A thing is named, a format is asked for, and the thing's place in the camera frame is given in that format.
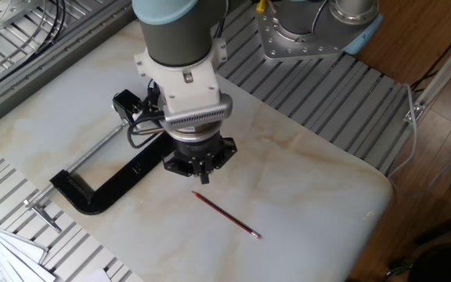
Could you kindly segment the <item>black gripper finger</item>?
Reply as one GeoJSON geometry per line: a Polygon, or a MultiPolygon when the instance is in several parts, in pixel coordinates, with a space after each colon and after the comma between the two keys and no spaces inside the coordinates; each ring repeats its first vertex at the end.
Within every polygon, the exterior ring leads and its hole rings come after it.
{"type": "Polygon", "coordinates": [[[209,175],[214,170],[219,170],[237,152],[233,138],[219,136],[213,145],[204,159],[204,184],[210,182],[209,175]]]}
{"type": "Polygon", "coordinates": [[[195,157],[188,158],[174,151],[163,157],[163,164],[164,168],[169,172],[185,177],[195,176],[200,179],[202,184],[207,183],[207,171],[205,170],[204,162],[195,157]]]}

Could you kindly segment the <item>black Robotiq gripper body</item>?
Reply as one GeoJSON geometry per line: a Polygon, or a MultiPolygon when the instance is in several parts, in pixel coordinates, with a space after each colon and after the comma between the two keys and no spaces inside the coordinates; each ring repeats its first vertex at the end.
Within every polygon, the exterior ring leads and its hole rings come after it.
{"type": "Polygon", "coordinates": [[[178,154],[185,155],[188,158],[195,157],[198,160],[202,161],[214,146],[213,142],[218,141],[219,136],[221,136],[219,133],[215,133],[211,138],[200,142],[183,142],[175,139],[174,151],[176,151],[178,154]]]}

